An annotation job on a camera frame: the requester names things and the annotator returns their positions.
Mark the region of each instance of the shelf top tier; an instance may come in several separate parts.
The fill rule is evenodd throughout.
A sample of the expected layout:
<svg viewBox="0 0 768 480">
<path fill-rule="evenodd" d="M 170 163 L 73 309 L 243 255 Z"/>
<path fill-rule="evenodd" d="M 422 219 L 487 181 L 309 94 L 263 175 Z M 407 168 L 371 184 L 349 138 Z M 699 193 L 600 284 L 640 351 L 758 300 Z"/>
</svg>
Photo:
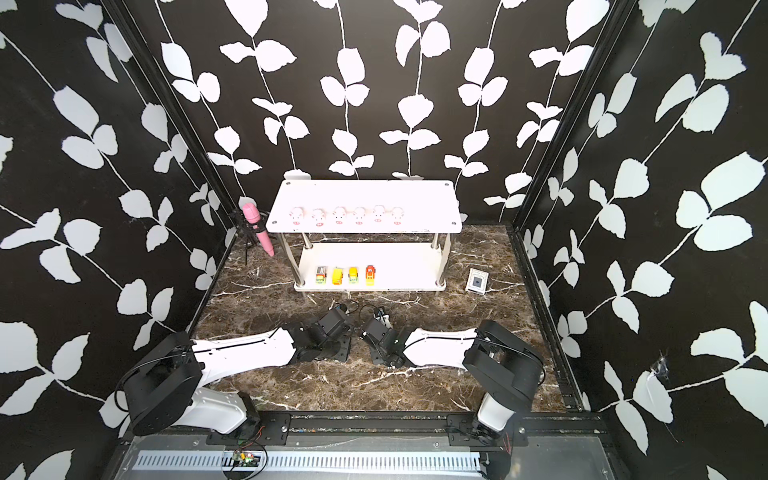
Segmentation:
<svg viewBox="0 0 768 480">
<path fill-rule="evenodd" d="M 459 233 L 450 180 L 285 180 L 272 233 Z"/>
</svg>

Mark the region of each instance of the pink microphone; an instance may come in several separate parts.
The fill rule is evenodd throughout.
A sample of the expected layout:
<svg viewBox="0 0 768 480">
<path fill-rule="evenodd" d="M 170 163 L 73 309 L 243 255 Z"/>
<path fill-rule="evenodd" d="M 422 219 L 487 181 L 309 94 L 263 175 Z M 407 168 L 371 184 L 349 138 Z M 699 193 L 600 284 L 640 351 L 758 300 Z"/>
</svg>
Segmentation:
<svg viewBox="0 0 768 480">
<path fill-rule="evenodd" d="M 253 225 L 253 229 L 256 231 L 256 236 L 259 237 L 259 243 L 264 249 L 267 255 L 270 257 L 275 256 L 275 249 L 272 247 L 272 240 L 270 240 L 269 234 L 266 232 L 264 223 L 261 221 L 261 214 L 254 204 L 243 205 L 243 215 L 248 223 Z"/>
</svg>

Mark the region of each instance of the leaf pattern wallpaper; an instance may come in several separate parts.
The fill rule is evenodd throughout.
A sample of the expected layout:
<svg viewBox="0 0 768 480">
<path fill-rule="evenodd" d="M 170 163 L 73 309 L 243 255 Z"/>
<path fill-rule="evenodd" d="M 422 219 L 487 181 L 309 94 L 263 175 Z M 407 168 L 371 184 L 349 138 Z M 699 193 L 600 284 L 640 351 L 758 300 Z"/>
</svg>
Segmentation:
<svg viewBox="0 0 768 480">
<path fill-rule="evenodd" d="M 234 229 L 101 5 L 0 0 L 0 57 L 0 478 L 97 478 Z"/>
<path fill-rule="evenodd" d="M 762 478 L 760 0 L 640 0 L 523 225 L 584 407 L 635 478 Z"/>
<path fill-rule="evenodd" d="M 608 0 L 127 0 L 231 197 L 291 178 L 451 179 L 511 220 Z M 348 192 L 329 192 L 345 195 Z"/>
</svg>

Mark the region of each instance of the brown marble surface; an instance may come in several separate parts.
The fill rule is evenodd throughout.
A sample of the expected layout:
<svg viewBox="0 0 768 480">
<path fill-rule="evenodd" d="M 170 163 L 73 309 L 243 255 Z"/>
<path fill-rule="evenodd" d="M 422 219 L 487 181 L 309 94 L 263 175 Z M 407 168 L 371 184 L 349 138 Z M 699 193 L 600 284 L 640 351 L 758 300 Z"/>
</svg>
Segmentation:
<svg viewBox="0 0 768 480">
<path fill-rule="evenodd" d="M 290 235 L 298 257 L 301 239 Z M 424 235 L 310 236 L 316 241 L 429 241 Z M 346 303 L 354 310 L 372 303 L 384 306 L 392 326 L 420 326 L 427 330 L 463 330 L 493 319 L 531 343 L 546 358 L 547 380 L 533 404 L 536 412 L 564 412 L 552 361 L 541 337 L 504 227 L 464 227 L 453 237 L 445 292 L 308 293 L 293 289 L 293 277 L 283 251 L 269 258 L 260 247 L 248 250 L 242 240 L 232 249 L 193 332 L 198 339 L 225 339 L 253 335 L 285 321 L 307 319 L 331 306 Z M 489 291 L 480 296 L 465 292 L 470 267 L 488 271 Z M 365 309 L 363 320 L 371 315 Z M 356 326 L 363 323 L 351 314 Z M 371 362 L 368 346 L 353 336 L 345 363 L 305 362 L 291 366 L 252 370 L 228 377 L 211 388 L 249 393 L 260 409 L 300 410 L 428 410 L 475 411 L 485 390 L 466 371 L 455 368 L 388 369 Z"/>
</svg>

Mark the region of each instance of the white leaf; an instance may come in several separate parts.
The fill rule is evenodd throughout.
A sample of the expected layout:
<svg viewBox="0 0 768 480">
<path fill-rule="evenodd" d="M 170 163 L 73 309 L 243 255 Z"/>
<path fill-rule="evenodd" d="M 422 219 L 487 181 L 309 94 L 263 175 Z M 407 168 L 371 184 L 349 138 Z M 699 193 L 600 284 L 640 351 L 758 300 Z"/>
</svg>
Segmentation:
<svg viewBox="0 0 768 480">
<path fill-rule="evenodd" d="M 573 0 L 565 12 L 568 41 L 574 41 L 600 23 L 611 4 L 607 0 Z"/>
<path fill-rule="evenodd" d="M 626 323 L 633 332 L 637 333 L 640 329 L 640 314 L 632 300 L 626 296 L 617 296 L 611 302 L 611 308 L 617 317 Z"/>
<path fill-rule="evenodd" d="M 194 81 L 192 78 L 192 64 L 189 55 L 184 48 L 176 43 L 163 43 L 163 63 L 170 74 L 184 80 Z"/>
<path fill-rule="evenodd" d="M 64 87 L 53 95 L 53 102 L 64 118 L 88 136 L 93 134 L 98 124 L 96 110 L 76 91 Z"/>
<path fill-rule="evenodd" d="M 416 0 L 395 0 L 395 5 L 404 8 L 418 23 L 432 20 L 442 10 L 442 5 L 433 0 L 422 3 L 417 3 Z"/>
<path fill-rule="evenodd" d="M 150 318 L 147 322 L 141 326 L 139 333 L 134 340 L 134 351 L 146 346 L 149 343 L 150 336 L 152 334 L 152 326 L 154 325 L 154 319 Z"/>
<path fill-rule="evenodd" d="M 560 60 L 560 66 L 558 67 L 558 75 L 561 77 L 567 77 L 584 70 L 587 66 L 589 58 L 592 56 L 591 45 L 579 45 L 576 48 L 565 52 L 563 59 Z"/>
<path fill-rule="evenodd" d="M 574 311 L 568 314 L 568 330 L 571 335 L 587 332 L 587 319 L 584 318 L 584 312 Z"/>
<path fill-rule="evenodd" d="M 728 80 L 746 70 L 739 55 L 723 55 L 723 44 L 711 31 L 701 35 L 699 45 L 704 53 L 704 78 Z"/>
<path fill-rule="evenodd" d="M 538 131 L 538 135 L 536 135 L 536 141 L 541 143 L 550 141 L 554 136 L 554 133 L 558 130 L 559 124 L 559 120 L 548 121 L 544 127 L 541 127 L 541 130 Z"/>
<path fill-rule="evenodd" d="M 170 150 L 160 152 L 160 155 L 157 156 L 157 160 L 154 161 L 152 168 L 160 174 L 167 174 L 168 169 L 170 168 L 170 159 L 173 157 L 174 155 Z"/>
<path fill-rule="evenodd" d="M 352 162 L 352 166 L 354 168 L 371 168 L 373 166 L 373 155 L 357 157 L 355 161 Z"/>
<path fill-rule="evenodd" d="M 219 51 L 227 56 L 231 61 L 240 63 L 245 57 L 256 57 L 256 51 L 251 47 L 243 45 L 241 42 L 228 43 L 221 45 Z"/>
<path fill-rule="evenodd" d="M 287 104 L 287 103 L 282 102 L 282 101 L 279 101 L 279 102 L 274 104 L 274 103 L 272 103 L 271 101 L 269 101 L 269 100 L 267 100 L 265 98 L 251 98 L 250 100 L 255 105 L 258 105 L 261 108 L 263 108 L 264 110 L 269 111 L 272 115 L 274 115 L 276 117 L 282 117 L 285 114 L 289 114 L 291 109 L 293 108 L 293 105 Z M 344 98 L 343 98 L 343 94 L 342 94 L 342 100 L 341 100 L 341 104 L 340 105 L 343 105 L 343 104 L 344 104 Z"/>
<path fill-rule="evenodd" d="M 224 149 L 228 154 L 235 153 L 235 150 L 240 146 L 240 135 L 232 127 L 224 127 L 216 130 L 214 133 L 216 143 Z"/>
<path fill-rule="evenodd" d="M 525 106 L 528 108 L 528 110 L 532 111 L 536 114 L 537 117 L 541 120 L 546 120 L 548 118 L 552 118 L 555 115 L 560 114 L 560 112 L 563 111 L 562 108 L 556 107 L 554 105 L 550 105 L 549 107 L 545 107 L 544 105 L 538 103 L 537 101 L 529 101 Z"/>
<path fill-rule="evenodd" d="M 614 286 L 614 292 L 616 292 L 617 295 L 623 295 L 624 288 L 627 286 L 627 281 L 624 279 L 624 272 L 621 271 L 621 265 L 619 265 L 618 260 L 614 260 L 611 266 L 608 267 L 608 272 L 605 276 L 608 277 L 608 280 L 611 281 L 611 285 Z"/>
<path fill-rule="evenodd" d="M 709 465 L 707 465 L 707 479 L 708 480 L 728 480 L 727 478 L 725 478 L 725 475 L 718 472 L 717 470 L 710 467 Z"/>
<path fill-rule="evenodd" d="M 581 348 L 579 348 L 578 342 L 576 342 L 573 337 L 566 336 L 560 340 L 560 344 L 563 346 L 563 352 L 565 352 L 565 355 L 568 355 L 574 359 L 581 357 Z"/>
<path fill-rule="evenodd" d="M 589 128 L 594 128 L 598 124 L 603 113 L 605 113 L 605 95 L 598 92 L 592 99 L 592 106 L 589 107 L 589 117 L 587 118 Z"/>
<path fill-rule="evenodd" d="M 549 200 L 554 201 L 560 193 L 560 184 L 555 177 L 549 177 L 547 179 L 547 187 L 549 187 Z"/>
<path fill-rule="evenodd" d="M 368 92 L 370 88 L 363 84 L 350 85 L 344 91 L 346 99 L 353 107 L 359 107 L 368 98 Z"/>
<path fill-rule="evenodd" d="M 69 380 L 80 370 L 83 363 L 83 350 L 88 344 L 89 335 L 90 333 L 76 336 L 58 349 L 51 364 L 51 371 L 56 379 Z"/>
<path fill-rule="evenodd" d="M 88 46 L 88 51 L 91 53 L 96 65 L 107 75 L 112 81 L 118 81 L 118 78 L 114 76 L 114 70 L 112 70 L 112 64 L 109 63 L 109 47 L 107 42 L 96 37 L 88 37 L 85 39 L 85 44 Z"/>
<path fill-rule="evenodd" d="M 282 127 L 283 127 L 283 124 L 281 124 L 279 121 L 275 120 L 274 118 L 270 118 L 270 117 L 264 118 L 264 134 L 275 145 L 277 145 L 277 134 L 280 133 L 280 128 Z"/>
<path fill-rule="evenodd" d="M 123 290 L 120 292 L 118 313 L 123 315 L 140 315 L 146 312 L 147 284 L 141 278 L 137 278 L 123 287 Z"/>
<path fill-rule="evenodd" d="M 214 152 L 208 152 L 207 154 L 208 158 L 210 158 L 210 161 L 212 161 L 214 165 L 223 165 L 225 167 L 234 167 L 235 165 L 235 162 L 227 155 L 215 154 Z"/>
<path fill-rule="evenodd" d="M 162 141 L 168 141 L 168 118 L 160 105 L 147 104 L 141 112 L 141 125 Z"/>
<path fill-rule="evenodd" d="M 624 428 L 637 443 L 637 447 L 645 455 L 648 454 L 648 430 L 640 412 L 629 402 L 622 402 L 616 405 L 616 415 Z"/>
<path fill-rule="evenodd" d="M 35 225 L 30 228 L 22 228 L 11 233 L 0 242 L 0 249 L 10 250 L 11 248 L 20 247 L 27 243 L 39 242 L 42 240 L 53 240 L 58 226 L 61 224 L 61 215 L 58 212 L 58 208 L 45 212 L 42 214 Z"/>
<path fill-rule="evenodd" d="M 285 45 L 274 40 L 262 40 L 256 46 L 256 60 L 264 71 L 280 70 L 293 63 L 296 57 Z"/>
<path fill-rule="evenodd" d="M 621 380 L 619 380 L 618 375 L 616 375 L 616 371 L 614 370 L 614 367 L 611 366 L 611 364 L 608 362 L 605 362 L 605 367 L 603 370 L 603 378 L 605 378 L 605 381 L 608 382 L 608 384 L 614 387 L 614 390 L 616 390 L 616 395 L 618 395 L 619 400 L 624 400 L 624 392 L 622 391 L 623 387 L 621 385 Z"/>
<path fill-rule="evenodd" d="M 0 406 L 0 413 L 3 415 L 21 415 L 31 412 L 40 395 L 54 381 L 54 376 L 50 373 L 44 373 L 40 376 L 33 376 L 24 382 L 24 385 L 18 388 L 8 399 Z"/>
<path fill-rule="evenodd" d="M 158 322 L 164 322 L 168 318 L 168 312 L 170 311 L 170 299 L 174 296 L 174 288 L 172 286 L 162 289 L 152 300 L 152 308 L 150 310 L 152 318 Z"/>
<path fill-rule="evenodd" d="M 197 77 L 197 88 L 210 103 L 216 103 L 221 96 L 221 86 L 216 75 L 204 71 Z"/>
<path fill-rule="evenodd" d="M 523 124 L 522 127 L 520 127 L 520 131 L 518 132 L 518 141 L 516 145 L 518 148 L 522 147 L 523 144 L 527 139 L 530 138 L 531 135 L 533 135 L 534 132 L 538 130 L 538 124 L 534 122 L 533 120 L 529 120 Z"/>
<path fill-rule="evenodd" d="M 570 286 L 576 286 L 578 283 L 578 263 L 570 262 L 563 269 L 563 278 Z"/>
<path fill-rule="evenodd" d="M 109 48 L 114 53 L 114 56 L 122 62 L 131 60 L 134 54 L 128 47 L 128 44 L 125 43 L 125 39 L 120 30 L 118 30 L 118 27 L 111 23 L 105 23 L 104 33 L 107 35 L 107 43 L 109 43 Z"/>
<path fill-rule="evenodd" d="M 694 76 L 686 73 L 678 78 L 674 85 L 667 90 L 656 109 L 656 121 L 659 121 L 670 109 L 696 96 L 696 81 Z"/>
<path fill-rule="evenodd" d="M 58 245 L 43 250 L 43 252 L 40 253 L 40 264 L 56 280 L 61 280 L 66 283 L 80 282 L 80 277 L 74 272 L 72 265 L 69 263 L 67 247 L 64 245 Z"/>
<path fill-rule="evenodd" d="M 285 130 L 288 138 L 296 140 L 297 138 L 304 138 L 310 134 L 310 131 L 306 128 L 306 125 L 300 118 L 288 115 L 285 120 Z"/>
<path fill-rule="evenodd" d="M 614 184 L 614 198 L 636 198 L 648 191 L 648 167 L 628 158 L 621 162 Z"/>
<path fill-rule="evenodd" d="M 421 35 L 419 35 L 419 33 L 413 27 L 408 25 L 401 26 L 397 31 L 397 38 L 395 39 L 395 54 L 397 55 L 397 61 L 400 63 L 400 66 L 406 66 L 408 52 L 411 51 L 411 48 L 416 43 L 416 40 L 419 40 L 420 36 Z"/>
<path fill-rule="evenodd" d="M 605 189 L 595 180 L 589 181 L 589 197 L 605 207 L 608 199 L 605 197 Z"/>
<path fill-rule="evenodd" d="M 115 155 L 118 152 L 118 140 L 114 136 L 111 125 L 101 125 L 94 132 L 94 145 L 106 155 Z"/>
<path fill-rule="evenodd" d="M 707 202 L 696 192 L 685 190 L 677 202 L 675 220 L 683 228 L 698 227 L 710 215 Z"/>
<path fill-rule="evenodd" d="M 333 162 L 331 166 L 328 167 L 328 170 L 331 170 L 332 172 L 336 172 L 338 174 L 342 174 L 345 177 L 351 177 L 352 175 L 355 174 L 354 166 L 346 160 L 339 160 L 339 161 Z"/>
<path fill-rule="evenodd" d="M 540 247 L 543 240 L 544 228 L 541 225 L 537 225 L 536 228 L 533 229 L 533 240 L 531 243 L 533 243 L 536 247 Z"/>
<path fill-rule="evenodd" d="M 210 213 L 210 205 L 209 204 L 202 204 L 200 206 L 200 215 L 203 216 L 203 220 L 205 220 L 205 223 L 213 226 L 214 225 L 214 218 Z"/>
<path fill-rule="evenodd" d="M 714 85 L 694 98 L 683 114 L 683 126 L 695 132 L 714 132 L 728 110 L 728 90 Z"/>
<path fill-rule="evenodd" d="M 560 247 L 560 250 L 554 255 L 552 265 L 557 265 L 558 263 L 563 262 L 568 262 L 568 247 Z"/>
<path fill-rule="evenodd" d="M 187 100 L 193 103 L 200 101 L 200 89 L 195 83 L 188 80 L 174 80 L 171 85 Z"/>
<path fill-rule="evenodd" d="M 261 165 L 248 160 L 247 158 L 240 158 L 235 161 L 235 171 L 241 175 L 248 175 L 250 172 L 261 170 Z"/>
<path fill-rule="evenodd" d="M 618 205 L 606 205 L 598 214 L 600 225 L 613 235 L 624 238 L 627 231 L 627 222 L 624 219 L 624 211 Z"/>
<path fill-rule="evenodd" d="M 38 336 L 26 323 L 0 322 L 0 373 L 23 372 L 38 365 Z"/>
<path fill-rule="evenodd" d="M 474 177 L 478 174 L 484 174 L 488 171 L 488 166 L 482 162 L 469 162 L 466 167 L 462 169 L 463 177 Z"/>
<path fill-rule="evenodd" d="M 357 150 L 357 137 L 348 131 L 339 130 L 338 128 L 334 129 L 331 140 L 333 140 L 336 148 L 344 152 L 347 157 L 352 158 Z"/>
<path fill-rule="evenodd" d="M 572 148 L 565 155 L 565 160 L 563 160 L 563 183 L 569 181 L 576 174 L 577 169 L 578 155 L 576 155 L 576 149 Z"/>
<path fill-rule="evenodd" d="M 741 337 L 731 329 L 715 329 L 699 333 L 690 344 L 690 354 L 715 355 L 724 359 L 732 359 L 741 363 L 744 361 L 744 348 Z"/>
<path fill-rule="evenodd" d="M 759 161 L 743 152 L 712 169 L 701 181 L 701 191 L 716 210 L 756 189 L 765 173 Z"/>
<path fill-rule="evenodd" d="M 528 175 L 525 172 L 518 172 L 516 174 L 508 175 L 504 179 L 504 186 L 507 189 L 507 193 L 510 195 L 523 187 L 527 187 L 530 183 L 531 175 Z"/>
<path fill-rule="evenodd" d="M 96 31 L 104 20 L 104 14 L 101 12 L 101 5 L 93 3 L 86 4 L 82 9 L 71 3 L 60 3 L 56 5 L 56 12 L 64 18 L 71 18 L 72 20 L 85 23 Z"/>
<path fill-rule="evenodd" d="M 487 130 L 480 130 L 480 131 L 473 131 L 466 137 L 464 137 L 464 155 L 467 156 L 467 160 L 469 158 L 478 153 L 480 150 L 485 148 L 485 145 L 488 144 L 488 131 Z"/>
<path fill-rule="evenodd" d="M 755 354 L 768 358 L 768 310 L 758 302 L 750 302 L 750 316 L 755 326 Z"/>
<path fill-rule="evenodd" d="M 634 271 L 632 290 L 648 296 L 663 296 L 669 293 L 674 277 L 661 265 L 643 262 Z"/>
<path fill-rule="evenodd" d="M 266 0 L 224 0 L 237 23 L 253 37 L 266 20 Z"/>
<path fill-rule="evenodd" d="M 725 388 L 739 404 L 768 426 L 768 372 L 745 369 L 724 373 Z"/>
<path fill-rule="evenodd" d="M 430 145 L 440 143 L 440 138 L 431 130 L 421 129 L 413 131 L 408 136 L 408 148 L 411 150 L 421 150 Z"/>
<path fill-rule="evenodd" d="M 503 204 L 507 201 L 504 197 L 486 197 L 482 199 L 487 205 Z"/>
<path fill-rule="evenodd" d="M 417 94 L 405 97 L 397 104 L 400 110 L 400 116 L 404 122 L 411 128 L 421 123 L 432 113 L 435 104 L 428 100 L 424 95 Z"/>
<path fill-rule="evenodd" d="M 525 194 L 512 195 L 507 199 L 506 202 L 504 202 L 504 207 L 505 208 L 520 207 L 523 204 L 523 200 L 525 200 Z"/>
<path fill-rule="evenodd" d="M 429 22 L 422 35 L 422 54 L 427 58 L 438 57 L 451 49 L 448 29 L 440 22 Z"/>
<path fill-rule="evenodd" d="M 550 61 L 562 60 L 563 54 L 555 47 L 540 48 L 529 53 L 528 58 L 531 59 L 534 67 L 539 68 L 546 65 Z"/>
<path fill-rule="evenodd" d="M 164 225 L 154 225 L 147 232 L 147 252 L 151 252 L 168 240 L 168 229 Z"/>
<path fill-rule="evenodd" d="M 152 218 L 152 204 L 141 190 L 131 190 L 120 196 L 123 211 L 133 218 Z"/>
<path fill-rule="evenodd" d="M 241 197 L 240 200 L 241 200 L 241 202 L 239 202 L 239 203 L 242 203 L 243 205 L 244 204 L 254 204 L 254 205 L 256 204 L 255 201 L 253 201 L 252 199 L 250 199 L 248 197 Z M 206 255 L 205 252 L 203 252 L 199 248 L 193 248 L 192 249 L 192 253 L 190 254 L 190 265 L 191 266 L 197 268 L 198 270 L 205 271 L 205 263 L 207 261 L 208 261 L 208 255 Z"/>
<path fill-rule="evenodd" d="M 99 240 L 101 227 L 96 223 L 78 218 L 64 225 L 64 236 L 75 252 L 87 255 L 94 251 Z"/>
<path fill-rule="evenodd" d="M 606 111 L 615 114 L 620 114 L 624 111 L 629 103 L 629 99 L 632 97 L 635 83 L 637 83 L 637 77 L 631 73 L 621 75 L 619 81 L 616 82 L 614 92 L 611 94 L 611 101 L 608 102 Z"/>
<path fill-rule="evenodd" d="M 697 247 L 707 252 L 728 250 L 752 238 L 752 226 L 738 215 L 707 218 L 694 236 Z"/>
<path fill-rule="evenodd" d="M 347 85 L 363 81 L 366 77 L 366 66 L 360 58 L 357 48 L 342 48 L 336 56 L 336 64 Z"/>
<path fill-rule="evenodd" d="M 603 114 L 598 122 L 598 138 L 602 138 L 616 129 L 616 117 L 612 114 Z"/>
<path fill-rule="evenodd" d="M 541 296 L 544 297 L 544 303 L 549 306 L 549 287 L 544 283 L 544 280 L 538 281 L 538 289 L 541 291 Z"/>
<path fill-rule="evenodd" d="M 379 137 L 389 145 L 396 144 L 402 140 L 408 140 L 408 134 L 400 130 L 383 131 L 379 134 Z"/>
<path fill-rule="evenodd" d="M 455 155 L 446 155 L 442 163 L 445 168 L 464 168 L 465 165 L 464 159 Z"/>
</svg>

